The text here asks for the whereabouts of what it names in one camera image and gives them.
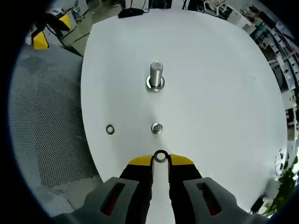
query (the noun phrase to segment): black cable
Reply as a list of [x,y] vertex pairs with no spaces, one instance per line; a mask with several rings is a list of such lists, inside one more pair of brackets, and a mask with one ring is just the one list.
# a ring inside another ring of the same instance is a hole
[[78,40],[81,40],[83,37],[85,37],[85,36],[87,36],[87,35],[89,35],[89,34],[90,34],[90,32],[87,33],[87,34],[84,34],[83,36],[81,36],[81,37],[79,37],[78,39],[76,39],[75,41],[73,41],[73,43],[74,43],[74,42],[77,42]]
[[82,14],[82,16],[85,16],[85,14],[86,14],[88,11],[89,11],[89,9],[87,9],[86,12],[84,12],[84,13]]
[[145,2],[146,2],[146,0],[144,0],[144,4],[143,4],[143,6],[142,6],[142,10],[143,10],[143,8],[144,8],[144,6],[145,6]]
[[63,37],[60,38],[60,40],[64,39],[68,34],[70,34],[71,32],[73,32],[76,29],[77,26],[75,26],[75,28],[73,30],[71,30],[70,32],[68,32],[66,35],[64,35]]
[[59,40],[59,42],[65,47],[67,48],[67,46],[65,46],[65,44],[58,38],[58,36],[56,35],[55,32],[53,32],[49,27],[48,25],[46,25],[46,28],[48,28],[48,30]]
[[183,1],[184,3],[183,3],[183,7],[182,7],[182,9],[184,10],[184,9],[186,9],[186,3],[187,3],[187,0],[185,0],[185,1]]

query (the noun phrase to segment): shelf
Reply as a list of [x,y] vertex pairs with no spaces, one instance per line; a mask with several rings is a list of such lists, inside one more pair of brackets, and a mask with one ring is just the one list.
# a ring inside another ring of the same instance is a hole
[[274,54],[276,56],[280,56],[282,58],[282,54],[280,53],[280,49],[277,47],[277,45],[274,42],[274,38],[272,36],[266,37],[263,42],[261,43],[261,47],[265,49],[265,44],[270,46],[270,48],[273,50]]
[[284,46],[284,50],[288,51],[287,54],[290,54],[294,51],[293,47],[289,44],[287,38],[285,37],[285,35],[279,30],[279,29],[275,29],[274,32],[277,33],[277,35],[279,35],[279,38],[281,39],[283,45],[281,44],[281,46]]
[[279,64],[279,67],[280,67],[284,77],[285,77],[286,83],[288,85],[288,89],[289,90],[295,89],[296,85],[295,85],[295,80],[292,75],[290,64],[288,62],[286,62],[286,63],[284,63],[283,61],[281,62],[280,60],[278,60],[278,64]]
[[282,39],[280,38],[279,34],[276,33],[275,31],[273,30],[270,30],[270,33],[273,37],[273,40],[277,43],[277,46],[279,48],[279,51],[282,52],[283,56],[287,56],[288,53],[286,52],[285,48],[286,48],[286,45],[284,44],[284,42],[282,41]]
[[288,62],[290,63],[290,67],[293,71],[293,74],[295,75],[296,77],[296,81],[298,82],[299,80],[299,66],[297,64],[297,61],[294,59],[294,57],[290,57],[288,58]]
[[287,126],[288,126],[288,140],[296,140],[298,138],[297,120],[296,120],[296,107],[290,108],[287,114]]
[[291,90],[282,92],[281,96],[285,106],[285,110],[290,110],[297,106],[296,99],[294,98],[294,94]]

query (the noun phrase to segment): metal cylinder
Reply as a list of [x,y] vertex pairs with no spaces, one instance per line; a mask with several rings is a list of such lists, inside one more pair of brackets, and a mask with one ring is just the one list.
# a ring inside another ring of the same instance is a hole
[[163,129],[163,126],[159,123],[154,123],[152,126],[151,126],[151,131],[154,133],[154,134],[159,134],[162,132],[162,129]]
[[163,65],[160,62],[153,62],[150,65],[150,79],[149,83],[151,86],[157,87],[161,84],[161,78],[162,78],[162,72],[163,72]]

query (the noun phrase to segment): black object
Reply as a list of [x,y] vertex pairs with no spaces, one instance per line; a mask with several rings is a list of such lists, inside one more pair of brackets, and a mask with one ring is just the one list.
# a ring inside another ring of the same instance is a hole
[[261,11],[258,17],[260,17],[269,28],[275,28],[276,23],[265,12]]
[[295,220],[298,217],[299,209],[299,184],[295,187],[295,192],[285,205],[270,217],[268,224],[285,223],[286,220]]
[[120,176],[122,179],[139,182],[128,207],[126,224],[145,224],[146,222],[152,196],[153,161],[152,156],[149,166],[128,164]]
[[149,8],[171,8],[172,0],[149,0]]
[[187,0],[184,0],[182,10],[184,10],[186,8],[186,3],[187,3]]
[[259,196],[259,198],[254,202],[253,206],[251,207],[251,212],[253,214],[257,213],[263,205],[263,195]]
[[283,24],[288,28],[295,38],[295,43],[299,45],[299,16],[297,7],[292,5],[296,1],[282,0],[260,0],[269,10],[271,10]]
[[64,22],[50,13],[45,13],[39,20],[36,21],[37,32],[42,32],[45,29],[46,24],[49,24],[52,28],[56,28],[58,30],[70,31],[70,28],[68,28],[68,26],[65,25]]
[[203,8],[204,8],[204,0],[190,0],[189,1],[189,5],[187,7],[187,9],[189,11],[197,11],[198,8],[201,9],[201,10],[203,10]]
[[118,13],[118,18],[127,18],[127,17],[142,15],[143,13],[144,11],[139,8],[126,8],[121,10],[120,13]]
[[202,178],[195,165],[173,164],[171,155],[168,158],[169,198],[176,224],[194,224],[195,214],[184,181]]
[[[159,153],[163,153],[163,154],[165,155],[165,158],[162,159],[162,160],[158,159],[157,156],[158,156]],[[156,162],[159,162],[159,163],[163,163],[163,162],[165,162],[165,161],[168,159],[168,157],[169,157],[168,153],[167,153],[166,151],[164,151],[164,150],[158,150],[158,151],[156,151],[155,154],[154,154],[155,161],[156,161]]]

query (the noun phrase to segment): green leaves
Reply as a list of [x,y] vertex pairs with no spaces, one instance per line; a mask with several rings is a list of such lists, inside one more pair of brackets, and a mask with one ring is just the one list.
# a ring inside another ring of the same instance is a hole
[[295,157],[293,164],[296,164],[296,163],[298,163],[298,157],[297,156]]
[[277,210],[279,210],[292,196],[295,191],[296,181],[294,180],[295,174],[292,171],[293,166],[283,172],[279,181],[281,185],[279,187],[279,192],[274,198],[272,204],[266,204],[267,210],[263,213],[263,215],[270,216],[273,215]]
[[285,162],[284,169],[287,169],[289,166],[289,161]]

